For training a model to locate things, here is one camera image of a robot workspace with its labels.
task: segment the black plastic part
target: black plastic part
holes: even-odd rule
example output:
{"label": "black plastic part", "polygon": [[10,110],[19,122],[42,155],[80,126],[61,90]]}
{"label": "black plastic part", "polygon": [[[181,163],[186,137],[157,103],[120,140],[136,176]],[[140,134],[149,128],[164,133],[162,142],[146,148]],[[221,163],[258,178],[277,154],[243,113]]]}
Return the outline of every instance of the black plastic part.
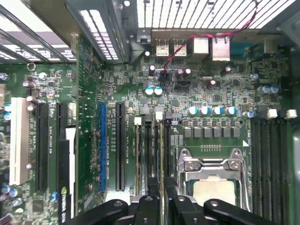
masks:
{"label": "black plastic part", "polygon": [[204,213],[231,225],[274,225],[251,212],[238,208],[219,199],[209,199],[204,203]]}
{"label": "black plastic part", "polygon": [[48,138],[49,138],[49,105],[36,104],[36,191],[46,191],[48,187]]}
{"label": "black plastic part", "polygon": [[125,103],[116,103],[116,191],[125,189],[126,120]]}
{"label": "black plastic part", "polygon": [[108,225],[127,214],[128,204],[125,201],[113,199],[74,217],[70,225]]}
{"label": "black plastic part", "polygon": [[59,149],[59,140],[60,140],[60,131],[62,128],[68,126],[68,104],[67,103],[57,103],[56,104],[56,174],[59,174],[59,161],[60,161],[60,149]]}

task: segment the capacitor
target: capacitor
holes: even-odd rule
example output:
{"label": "capacitor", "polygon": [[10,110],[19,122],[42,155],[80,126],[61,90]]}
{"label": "capacitor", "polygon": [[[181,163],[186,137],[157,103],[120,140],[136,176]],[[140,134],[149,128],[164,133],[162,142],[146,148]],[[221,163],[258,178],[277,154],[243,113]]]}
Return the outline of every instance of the capacitor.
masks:
{"label": "capacitor", "polygon": [[279,87],[277,85],[272,85],[270,89],[271,94],[277,94],[279,92]]}
{"label": "capacitor", "polygon": [[271,87],[268,85],[260,86],[257,91],[263,95],[263,94],[270,94],[271,92]]}
{"label": "capacitor", "polygon": [[250,118],[255,117],[255,113],[253,111],[243,112],[243,116],[250,119]]}
{"label": "capacitor", "polygon": [[46,77],[47,77],[47,73],[42,72],[42,73],[39,73],[39,74],[38,74],[38,78],[39,78],[40,80],[44,80],[44,79],[46,79]]}
{"label": "capacitor", "polygon": [[150,96],[153,94],[153,88],[151,87],[147,87],[146,90],[145,90],[145,94]]}
{"label": "capacitor", "polygon": [[154,94],[156,94],[157,96],[160,96],[163,93],[163,89],[161,87],[156,87],[154,89]]}
{"label": "capacitor", "polygon": [[18,190],[16,188],[14,188],[14,189],[11,189],[8,194],[10,197],[15,198],[18,196],[19,193],[18,193]]}
{"label": "capacitor", "polygon": [[252,81],[257,81],[258,80],[258,74],[251,74],[250,75],[250,79],[252,80]]}
{"label": "capacitor", "polygon": [[234,115],[234,114],[236,114],[236,112],[237,112],[237,110],[236,110],[236,108],[235,107],[233,107],[233,106],[230,106],[230,107],[227,107],[226,108],[226,114],[227,115]]}
{"label": "capacitor", "polygon": [[34,105],[29,105],[29,106],[27,106],[27,111],[28,112],[33,112],[34,110],[35,110],[35,106]]}
{"label": "capacitor", "polygon": [[11,104],[5,104],[4,105],[4,111],[11,112]]}
{"label": "capacitor", "polygon": [[3,116],[3,118],[6,120],[6,121],[10,121],[11,120],[11,113],[10,112],[6,112]]}
{"label": "capacitor", "polygon": [[197,114],[198,109],[195,106],[189,107],[187,109],[188,114],[190,114],[191,116],[194,116]]}
{"label": "capacitor", "polygon": [[202,106],[199,112],[201,115],[207,115],[210,112],[210,109],[207,106]]}
{"label": "capacitor", "polygon": [[26,101],[31,102],[31,103],[39,103],[39,100],[33,96],[27,96]]}
{"label": "capacitor", "polygon": [[23,85],[23,87],[29,88],[29,89],[33,89],[36,87],[34,82],[28,82],[28,81],[24,81],[22,85]]}
{"label": "capacitor", "polygon": [[0,81],[7,81],[8,75],[6,73],[0,73]]}
{"label": "capacitor", "polygon": [[3,185],[3,187],[1,188],[1,193],[2,194],[8,194],[10,191],[10,186],[9,185]]}
{"label": "capacitor", "polygon": [[184,71],[183,77],[188,77],[188,76],[190,76],[190,75],[191,75],[191,69],[186,69],[186,70]]}
{"label": "capacitor", "polygon": [[176,71],[176,77],[177,78],[179,78],[179,77],[181,77],[181,76],[183,76],[184,75],[184,70],[183,69],[178,69],[177,71]]}
{"label": "capacitor", "polygon": [[212,114],[214,115],[221,115],[222,112],[223,112],[223,108],[220,107],[220,106],[217,106],[217,107],[213,107],[212,110],[211,110]]}
{"label": "capacitor", "polygon": [[231,74],[232,70],[233,69],[231,68],[231,66],[227,66],[221,71],[220,75],[225,76],[227,74]]}
{"label": "capacitor", "polygon": [[16,199],[12,200],[12,202],[11,202],[11,205],[13,207],[17,207],[21,204],[22,204],[22,198],[16,198]]}
{"label": "capacitor", "polygon": [[206,88],[211,89],[211,88],[215,87],[216,84],[217,84],[217,82],[215,80],[208,81],[206,84]]}
{"label": "capacitor", "polygon": [[155,66],[154,65],[149,66],[148,73],[149,73],[149,76],[154,76],[154,73],[155,73]]}

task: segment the white capacitor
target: white capacitor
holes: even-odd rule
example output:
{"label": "white capacitor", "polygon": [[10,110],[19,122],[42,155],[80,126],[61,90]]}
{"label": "white capacitor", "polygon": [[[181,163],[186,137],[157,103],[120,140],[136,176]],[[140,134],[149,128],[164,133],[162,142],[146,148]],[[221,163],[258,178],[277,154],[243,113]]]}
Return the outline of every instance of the white capacitor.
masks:
{"label": "white capacitor", "polygon": [[163,93],[163,89],[161,87],[156,87],[154,89],[154,94],[160,96]]}
{"label": "white capacitor", "polygon": [[212,114],[214,114],[214,115],[221,115],[223,112],[223,108],[217,106],[217,107],[213,107],[211,111],[212,111]]}
{"label": "white capacitor", "polygon": [[233,106],[230,106],[230,107],[227,107],[226,108],[226,114],[227,115],[234,115],[234,114],[236,114],[236,112],[237,112],[237,110],[236,110],[236,108],[235,107],[233,107]]}
{"label": "white capacitor", "polygon": [[190,114],[191,116],[194,116],[197,114],[198,109],[195,106],[189,107],[187,109],[188,114]]}
{"label": "white capacitor", "polygon": [[252,112],[252,111],[249,111],[249,112],[243,112],[243,116],[250,119],[250,118],[255,117],[255,113]]}
{"label": "white capacitor", "polygon": [[147,87],[146,90],[145,90],[145,94],[148,95],[148,96],[152,95],[153,92],[154,92],[153,88],[151,88],[151,87]]}
{"label": "white capacitor", "polygon": [[199,112],[201,115],[207,115],[210,112],[210,109],[207,106],[202,106]]}

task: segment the pcie slot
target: pcie slot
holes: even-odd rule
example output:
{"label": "pcie slot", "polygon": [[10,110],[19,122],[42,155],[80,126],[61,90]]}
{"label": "pcie slot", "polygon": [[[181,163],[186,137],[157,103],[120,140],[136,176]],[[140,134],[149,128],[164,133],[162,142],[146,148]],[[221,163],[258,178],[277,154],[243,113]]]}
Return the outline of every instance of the pcie slot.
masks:
{"label": "pcie slot", "polygon": [[99,103],[100,110],[100,192],[106,190],[106,103]]}
{"label": "pcie slot", "polygon": [[124,191],[125,188],[125,163],[126,163],[126,121],[125,103],[116,103],[116,190]]}
{"label": "pcie slot", "polygon": [[36,164],[35,187],[37,191],[46,191],[48,187],[48,137],[49,106],[36,104]]}
{"label": "pcie slot", "polygon": [[[62,128],[68,126],[68,104],[66,103],[57,103],[56,104],[56,174],[59,174],[59,140],[60,132]],[[59,177],[56,179],[56,187],[58,189]]]}
{"label": "pcie slot", "polygon": [[164,135],[164,174],[165,177],[171,177],[173,165],[171,164],[171,121],[165,120]]}
{"label": "pcie slot", "polygon": [[281,160],[281,182],[282,182],[282,224],[290,224],[290,214],[289,214],[289,168],[288,168],[288,149],[287,149],[287,131],[286,122],[279,122],[279,141],[280,141],[280,160]]}
{"label": "pcie slot", "polygon": [[281,222],[281,194],[280,189],[280,145],[278,139],[279,126],[277,121],[270,125],[270,159],[271,159],[271,183],[272,183],[272,221],[276,224]]}

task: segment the red wire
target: red wire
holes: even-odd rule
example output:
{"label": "red wire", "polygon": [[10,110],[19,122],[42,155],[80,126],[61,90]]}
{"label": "red wire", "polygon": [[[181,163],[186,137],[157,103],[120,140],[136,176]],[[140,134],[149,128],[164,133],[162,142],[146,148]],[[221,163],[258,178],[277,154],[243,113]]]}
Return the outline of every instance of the red wire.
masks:
{"label": "red wire", "polygon": [[219,34],[193,34],[192,36],[190,36],[187,40],[185,40],[182,45],[168,58],[168,60],[165,62],[164,64],[164,70],[163,70],[163,73],[167,71],[167,66],[168,64],[175,58],[175,55],[177,52],[179,52],[183,46],[185,46],[187,44],[187,42],[191,39],[194,39],[194,38],[198,38],[198,37],[207,37],[207,38],[223,38],[223,37],[228,37],[228,36],[233,36],[235,35],[236,33],[239,33],[245,29],[247,29],[250,24],[253,22],[253,20],[255,19],[256,17],[256,14],[257,14],[257,6],[258,6],[258,2],[257,0],[254,0],[254,3],[255,3],[255,12],[253,13],[252,17],[250,20],[248,20],[248,22],[246,22],[242,28],[238,29],[238,30],[234,30],[234,31],[231,31],[231,32],[228,32],[228,33],[219,33]]}

